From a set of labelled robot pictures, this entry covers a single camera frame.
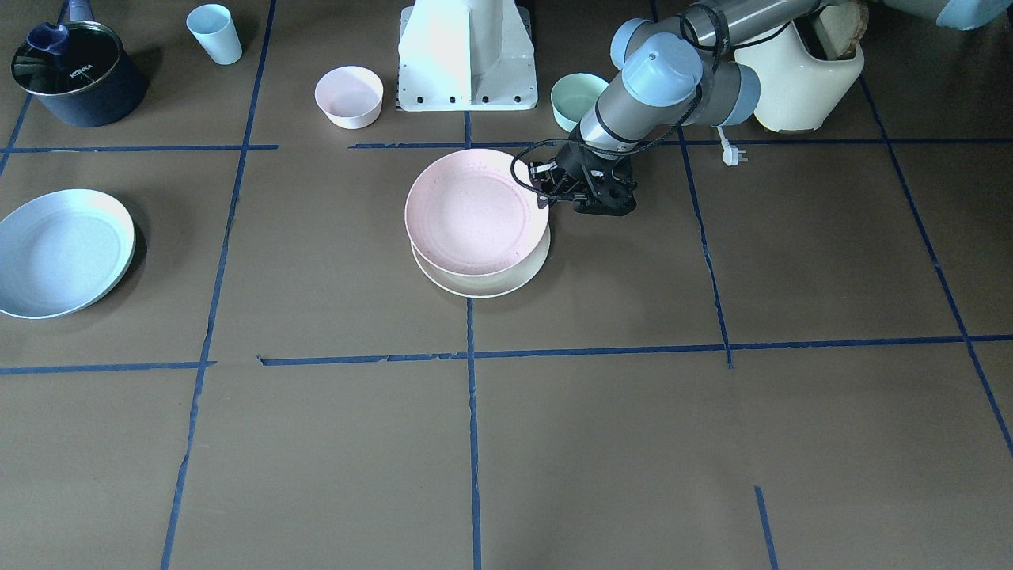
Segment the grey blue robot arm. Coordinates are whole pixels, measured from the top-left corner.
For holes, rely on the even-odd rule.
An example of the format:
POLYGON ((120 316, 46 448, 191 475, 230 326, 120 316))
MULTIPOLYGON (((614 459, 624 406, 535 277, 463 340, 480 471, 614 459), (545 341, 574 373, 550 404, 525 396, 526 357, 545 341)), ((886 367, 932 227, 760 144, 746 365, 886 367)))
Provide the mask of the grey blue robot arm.
POLYGON ((636 202, 633 154, 656 127, 819 129, 864 66, 861 1, 698 1, 664 21, 633 19, 610 47, 617 76, 550 162, 529 166, 546 208, 622 216, 636 202))

